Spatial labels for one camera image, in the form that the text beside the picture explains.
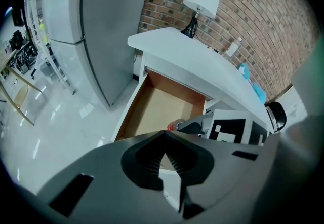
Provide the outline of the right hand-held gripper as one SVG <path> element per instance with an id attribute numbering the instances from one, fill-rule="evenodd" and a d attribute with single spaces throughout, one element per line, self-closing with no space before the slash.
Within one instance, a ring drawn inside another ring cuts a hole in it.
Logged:
<path id="1" fill-rule="evenodd" d="M 180 119 L 177 131 L 216 141 L 258 146 L 263 146 L 268 136 L 266 124 L 249 111 L 215 110 L 205 116 L 198 115 L 186 121 Z"/>

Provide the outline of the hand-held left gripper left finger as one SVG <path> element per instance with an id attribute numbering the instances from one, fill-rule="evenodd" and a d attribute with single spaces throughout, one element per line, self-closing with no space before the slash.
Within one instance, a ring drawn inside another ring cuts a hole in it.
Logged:
<path id="1" fill-rule="evenodd" d="M 103 145 L 84 154 L 50 178 L 37 197 L 52 209 L 61 211 L 60 202 L 71 199 L 67 187 L 75 188 L 78 175 L 89 176 L 91 182 L 76 202 L 68 223 L 179 223 L 181 215 L 165 199 L 162 191 L 135 185 L 122 170 L 122 155 L 155 135 L 154 132 Z"/>

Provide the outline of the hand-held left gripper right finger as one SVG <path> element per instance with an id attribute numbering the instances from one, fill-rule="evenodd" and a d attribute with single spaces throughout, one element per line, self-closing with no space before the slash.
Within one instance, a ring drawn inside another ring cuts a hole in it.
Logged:
<path id="1" fill-rule="evenodd" d="M 166 131 L 181 160 L 181 210 L 169 223 L 267 223 L 277 210 L 274 162 L 279 135 L 264 146 L 226 143 Z"/>

